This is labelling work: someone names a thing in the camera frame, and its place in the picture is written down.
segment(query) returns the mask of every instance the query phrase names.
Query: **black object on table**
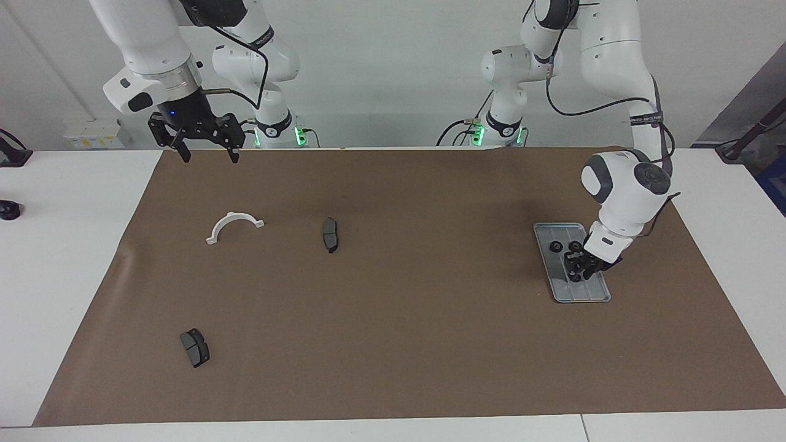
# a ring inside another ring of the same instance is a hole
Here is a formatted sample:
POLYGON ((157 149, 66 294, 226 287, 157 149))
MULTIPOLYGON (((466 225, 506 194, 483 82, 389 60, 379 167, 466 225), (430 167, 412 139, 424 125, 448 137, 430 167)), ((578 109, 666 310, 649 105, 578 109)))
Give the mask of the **black object on table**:
POLYGON ((14 149, 6 140, 0 138, 0 152, 6 157, 4 160, 0 161, 0 168, 21 168, 28 162, 33 151, 25 149, 24 144, 8 131, 0 129, 0 133, 22 148, 22 150, 14 149))
POLYGON ((333 253, 339 248, 338 225, 333 218, 327 218, 322 225, 322 240, 328 253, 333 253))
POLYGON ((180 334, 180 341, 183 343, 185 352, 189 355, 191 365, 194 368, 210 360, 210 350, 208 343, 204 341, 202 333, 197 329, 191 329, 180 334))
POLYGON ((0 200, 0 219, 13 221, 22 215, 22 206, 14 201, 0 200))
POLYGON ((551 244, 549 244, 549 250, 554 253, 562 252, 562 243, 559 241, 551 241, 551 244))

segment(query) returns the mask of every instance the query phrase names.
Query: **table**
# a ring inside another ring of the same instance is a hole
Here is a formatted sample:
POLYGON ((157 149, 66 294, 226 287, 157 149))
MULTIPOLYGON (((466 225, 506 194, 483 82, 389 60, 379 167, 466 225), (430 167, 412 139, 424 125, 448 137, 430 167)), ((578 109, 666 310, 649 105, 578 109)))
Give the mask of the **table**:
MULTIPOLYGON (((26 208, 23 219, 0 225, 2 249, 16 263, 0 294, 0 332, 6 337, 0 344, 0 425, 32 423, 159 156, 160 151, 36 153, 25 168, 0 170, 0 197, 26 208)), ((674 162, 674 186, 683 193, 674 203, 778 385, 786 389, 786 274, 778 265, 786 219, 744 168, 723 164, 713 152, 679 150, 674 162)), ((362 440, 596 442, 632 435, 638 440, 781 440, 786 410, 101 425, 0 429, 0 438, 170 440, 175 433, 205 439, 228 434, 236 440, 343 440, 349 435, 362 440)))

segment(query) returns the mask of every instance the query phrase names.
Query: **black cable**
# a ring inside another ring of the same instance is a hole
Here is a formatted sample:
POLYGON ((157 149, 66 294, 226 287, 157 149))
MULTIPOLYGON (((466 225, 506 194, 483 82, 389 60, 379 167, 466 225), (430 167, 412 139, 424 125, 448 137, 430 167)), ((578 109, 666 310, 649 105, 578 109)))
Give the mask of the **black cable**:
POLYGON ((229 92, 227 92, 227 93, 228 94, 232 94, 232 95, 237 95, 238 97, 243 98, 245 101, 248 101, 248 104, 251 105, 251 106, 254 106, 254 109, 259 109, 258 107, 256 107, 256 105, 251 100, 251 98, 246 97, 245 95, 241 94, 240 92, 230 89, 229 92))
POLYGON ((7 130, 5 130, 5 129, 0 129, 0 134, 3 134, 3 135, 5 135, 5 136, 6 136, 6 137, 8 137, 8 138, 9 138, 11 141, 13 141, 13 142, 15 142, 16 144, 18 144, 18 145, 19 145, 19 146, 22 148, 22 150, 27 150, 27 149, 28 149, 27 147, 24 147, 24 144, 22 144, 22 142, 21 142, 21 141, 19 141, 19 138, 17 138, 17 137, 15 137, 15 136, 13 136, 13 134, 11 134, 10 132, 8 132, 7 130))
POLYGON ((527 7, 527 11, 524 12, 524 17, 521 17, 521 23, 523 23, 527 19, 527 14, 530 13, 530 10, 532 9, 532 6, 534 6, 534 4, 535 4, 535 0, 532 0, 530 2, 530 5, 527 7))
POLYGON ((660 126, 663 128, 663 131, 666 132, 666 135, 669 137, 669 141, 671 142, 671 147, 670 147, 668 153, 666 154, 666 156, 661 157, 658 160, 650 161, 650 163, 653 163, 653 164, 654 163, 662 163, 665 160, 668 160, 669 158, 671 158, 674 155, 674 153, 677 152, 677 142, 674 140, 674 136, 671 134, 671 131, 669 130, 668 127, 666 127, 666 124, 664 124, 663 122, 660 123, 660 126))
MULTIPOLYGON (((766 129, 765 129, 765 130, 762 132, 762 134, 766 134, 767 132, 771 132, 771 131, 774 131, 774 130, 776 130, 776 129, 777 129, 778 127, 780 127, 780 126, 781 126, 781 124, 783 124, 783 123, 786 123, 786 118, 783 118, 783 119, 782 119, 782 120, 781 120, 779 123, 777 123, 777 124, 774 124, 773 126, 767 127, 767 128, 766 128, 766 129)), ((733 140, 728 140, 728 141, 725 141, 725 142, 719 143, 719 144, 715 145, 715 148, 717 149, 718 147, 721 147, 722 145, 727 145, 727 144, 731 144, 731 143, 733 143, 733 142, 738 142, 738 141, 739 141, 739 140, 741 140, 741 139, 742 139, 742 138, 734 138, 733 140)))
POLYGON ((265 55, 262 51, 256 49, 254 46, 251 46, 251 45, 249 45, 248 43, 246 43, 246 42, 244 42, 242 40, 236 39, 231 34, 223 31, 220 28, 217 28, 216 26, 210 26, 210 29, 212 29, 213 31, 218 32, 220 35, 223 35, 227 39, 237 43, 240 46, 243 46, 244 48, 252 51, 253 53, 256 53, 257 55, 259 55, 265 61, 265 71, 262 73, 262 82, 259 84, 259 96, 257 96, 257 98, 256 98, 256 104, 254 104, 254 102, 251 100, 251 98, 246 97, 245 95, 241 94, 240 92, 237 92, 236 90, 231 90, 230 91, 230 94, 237 95, 238 97, 242 97, 243 99, 245 99, 245 101, 248 101, 249 103, 251 103, 251 105, 254 106, 254 109, 259 109, 262 106, 262 93, 265 90, 265 83, 267 83, 267 71, 268 71, 268 68, 270 67, 270 60, 267 59, 267 55, 265 55))
MULTIPOLYGON (((486 105, 488 104, 489 100, 491 99, 491 95, 492 95, 493 93, 494 93, 494 89, 492 89, 492 90, 491 90, 491 92, 489 92, 489 94, 486 96, 486 99, 485 99, 485 100, 483 100, 483 104, 481 104, 481 105, 480 105, 480 108, 478 108, 478 112, 475 112, 475 119, 476 119, 476 120, 478 119, 478 117, 480 117, 480 113, 483 111, 483 108, 485 108, 485 107, 486 107, 486 105)), ((466 135, 466 134, 465 134, 465 135, 464 135, 464 137, 461 139, 461 144, 460 144, 460 145, 464 145, 464 142, 465 142, 465 141, 467 141, 467 135, 466 135)))
POLYGON ((527 131, 527 136, 524 137, 524 143, 521 145, 521 147, 527 147, 527 140, 530 139, 530 128, 525 127, 524 129, 522 129, 522 131, 527 131))
POLYGON ((649 225, 649 232, 647 232, 646 234, 638 235, 638 236, 636 236, 636 238, 645 238, 645 237, 648 237, 649 235, 651 235, 652 231, 655 229, 655 224, 658 222, 658 218, 660 217, 660 214, 663 213, 663 210, 666 208, 666 206, 669 204, 669 202, 671 200, 673 200, 676 197, 679 197, 680 195, 682 195, 682 192, 677 192, 677 193, 674 193, 672 195, 669 195, 666 198, 666 202, 664 202, 663 205, 660 206, 660 210, 658 210, 658 213, 656 213, 655 217, 652 218, 652 224, 649 225))
POLYGON ((320 144, 320 142, 319 142, 319 134, 314 129, 303 129, 303 133, 307 134, 309 132, 314 134, 314 137, 317 139, 317 147, 321 149, 322 148, 322 144, 320 144))
POLYGON ((781 126, 781 124, 783 124, 783 123, 786 123, 786 118, 782 119, 782 120, 780 121, 780 123, 778 123, 778 124, 776 124, 776 125, 774 125, 774 126, 767 127, 767 128, 764 130, 764 133, 766 134, 767 132, 770 132, 770 131, 774 131, 774 130, 776 130, 776 129, 777 129, 778 127, 780 127, 780 126, 781 126))
POLYGON ((474 134, 474 133, 475 133, 474 131, 459 132, 458 135, 456 135, 456 138, 453 139, 453 144, 451 144, 451 145, 456 145, 456 142, 458 141, 458 137, 461 137, 462 135, 464 135, 464 140, 465 140, 465 139, 467 139, 467 135, 471 135, 471 134, 474 134))
POLYGON ((439 136, 439 139, 437 140, 437 144, 435 144, 435 145, 442 144, 443 138, 445 138, 445 135, 447 135, 447 133, 450 132, 450 129, 453 129, 454 127, 458 126, 459 124, 466 124, 466 123, 463 120, 458 120, 458 121, 454 121, 453 123, 451 123, 450 126, 445 128, 445 130, 443 131, 443 134, 441 134, 439 136))
MULTIPOLYGON (((554 57, 556 56, 557 50, 560 48, 560 42, 562 41, 562 35, 565 33, 565 30, 567 29, 568 26, 570 26, 569 22, 565 23, 562 26, 562 29, 560 29, 560 35, 556 38, 556 42, 554 43, 554 49, 552 49, 552 51, 551 51, 551 58, 549 59, 549 63, 551 63, 551 64, 554 63, 554 57)), ((624 98, 622 100, 612 101, 610 103, 606 103, 605 105, 598 106, 598 107, 596 107, 594 109, 589 109, 589 110, 586 110, 586 111, 581 111, 581 112, 563 112, 562 110, 557 108, 556 105, 554 105, 554 101, 551 99, 551 89, 549 87, 550 85, 551 85, 551 78, 549 77, 549 78, 545 79, 545 97, 546 97, 546 99, 549 100, 549 104, 551 105, 552 109, 554 109, 554 111, 556 111, 556 113, 558 113, 558 114, 560 114, 562 116, 581 116, 581 115, 586 115, 588 113, 597 112, 599 110, 610 108, 612 106, 621 105, 622 103, 627 103, 629 101, 644 101, 644 102, 647 102, 647 103, 652 103, 648 98, 631 97, 631 98, 624 98)))

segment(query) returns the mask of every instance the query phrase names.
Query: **robotic arm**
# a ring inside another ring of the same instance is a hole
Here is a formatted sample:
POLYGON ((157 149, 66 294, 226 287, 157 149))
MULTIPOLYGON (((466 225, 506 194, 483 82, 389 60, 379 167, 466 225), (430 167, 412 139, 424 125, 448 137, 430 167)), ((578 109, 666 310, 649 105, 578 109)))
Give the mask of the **robotic arm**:
POLYGON ((634 148, 592 155, 582 170, 582 184, 601 205, 598 220, 585 239, 583 250, 566 256, 575 281, 589 278, 621 260, 644 226, 668 200, 672 163, 667 148, 663 112, 655 80, 641 55, 641 26, 636 0, 533 0, 521 27, 521 38, 531 59, 547 64, 546 93, 559 64, 558 46, 569 27, 581 32, 581 70, 584 80, 598 92, 624 104, 630 114, 634 148))
POLYGON ((126 67, 104 85, 110 102, 126 115, 158 108, 148 125, 161 146, 185 162, 187 138, 207 139, 227 149, 236 163, 245 133, 234 114, 213 115, 202 80, 166 0, 90 0, 126 67), (175 132, 170 134, 168 128, 175 132))
MULTIPOLYGON (((195 25, 215 28, 230 39, 226 45, 216 48, 215 69, 246 96, 259 94, 259 103, 254 103, 257 139, 269 140, 265 147, 305 144, 302 133, 288 131, 293 118, 281 90, 271 84, 263 93, 258 92, 268 72, 271 81, 285 81, 295 78, 299 71, 294 51, 274 38, 261 2, 180 0, 180 3, 195 25), (269 58, 259 50, 263 46, 270 53, 269 58)), ((158 112, 149 119, 153 137, 159 145, 176 149, 185 162, 191 154, 184 140, 191 138, 207 139, 223 146, 236 163, 245 141, 241 124, 232 113, 223 117, 213 115, 206 97, 230 90, 203 90, 169 1, 90 0, 90 4, 126 63, 104 85, 110 102, 126 115, 156 106, 158 112)))
POLYGON ((259 106, 255 106, 258 147, 302 146, 306 144, 305 135, 296 126, 296 118, 281 88, 275 84, 297 77, 300 59, 292 47, 275 35, 262 3, 257 0, 243 2, 248 8, 245 17, 225 30, 245 45, 230 41, 215 48, 213 67, 249 97, 256 97, 260 86, 264 85, 259 106))
MULTIPOLYGON (((555 57, 553 74, 562 65, 555 57)), ((527 93, 521 83, 541 81, 549 75, 548 59, 539 60, 525 45, 503 46, 483 56, 483 78, 494 88, 491 108, 482 121, 480 145, 512 145, 521 132, 527 93)))

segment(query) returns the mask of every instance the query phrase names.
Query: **metal tray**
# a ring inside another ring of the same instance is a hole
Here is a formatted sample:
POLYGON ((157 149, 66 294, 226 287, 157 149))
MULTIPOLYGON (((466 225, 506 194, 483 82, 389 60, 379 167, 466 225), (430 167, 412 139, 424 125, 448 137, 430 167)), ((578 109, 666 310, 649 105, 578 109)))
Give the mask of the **metal tray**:
POLYGON ((545 271, 549 276, 551 291, 557 302, 565 304, 609 302, 612 299, 603 272, 598 272, 592 278, 581 282, 572 282, 567 278, 563 254, 571 241, 584 242, 586 236, 584 226, 579 223, 538 223, 535 224, 534 230, 545 271), (552 241, 561 242, 564 247, 563 252, 554 253, 549 250, 552 241))

